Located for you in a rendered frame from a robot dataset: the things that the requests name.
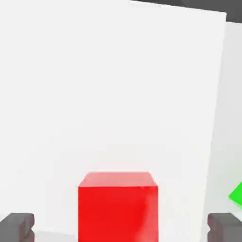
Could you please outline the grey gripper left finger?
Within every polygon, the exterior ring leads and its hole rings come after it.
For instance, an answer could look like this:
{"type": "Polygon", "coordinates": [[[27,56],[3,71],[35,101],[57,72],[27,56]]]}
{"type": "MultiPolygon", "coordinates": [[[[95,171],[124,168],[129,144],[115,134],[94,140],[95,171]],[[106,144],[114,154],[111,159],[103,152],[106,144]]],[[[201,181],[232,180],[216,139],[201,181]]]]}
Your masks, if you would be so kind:
{"type": "Polygon", "coordinates": [[[33,213],[10,213],[0,221],[0,242],[35,242],[33,213]]]}

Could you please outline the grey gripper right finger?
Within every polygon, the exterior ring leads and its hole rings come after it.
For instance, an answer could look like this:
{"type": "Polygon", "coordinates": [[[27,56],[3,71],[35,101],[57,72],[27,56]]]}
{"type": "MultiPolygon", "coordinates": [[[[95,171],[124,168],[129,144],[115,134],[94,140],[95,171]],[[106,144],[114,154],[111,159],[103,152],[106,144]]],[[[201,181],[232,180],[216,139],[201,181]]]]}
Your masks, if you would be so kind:
{"type": "Polygon", "coordinates": [[[242,221],[231,213],[209,213],[207,242],[242,242],[242,221]]]}

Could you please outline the small green cube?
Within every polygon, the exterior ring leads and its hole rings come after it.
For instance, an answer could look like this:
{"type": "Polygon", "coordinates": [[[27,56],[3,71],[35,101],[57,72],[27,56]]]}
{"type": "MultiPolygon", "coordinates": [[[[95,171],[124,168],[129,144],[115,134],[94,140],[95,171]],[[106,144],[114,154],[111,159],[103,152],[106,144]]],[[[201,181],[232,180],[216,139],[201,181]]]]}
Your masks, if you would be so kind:
{"type": "Polygon", "coordinates": [[[242,208],[242,182],[229,194],[229,199],[242,208]]]}

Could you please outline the small red cube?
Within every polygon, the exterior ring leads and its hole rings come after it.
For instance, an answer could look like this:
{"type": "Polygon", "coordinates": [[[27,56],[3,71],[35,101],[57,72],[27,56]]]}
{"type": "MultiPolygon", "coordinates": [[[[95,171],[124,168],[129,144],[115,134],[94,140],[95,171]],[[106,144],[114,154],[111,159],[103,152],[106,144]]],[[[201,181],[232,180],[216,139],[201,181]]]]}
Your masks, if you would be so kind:
{"type": "Polygon", "coordinates": [[[158,242],[149,172],[89,172],[78,187],[78,242],[158,242]]]}

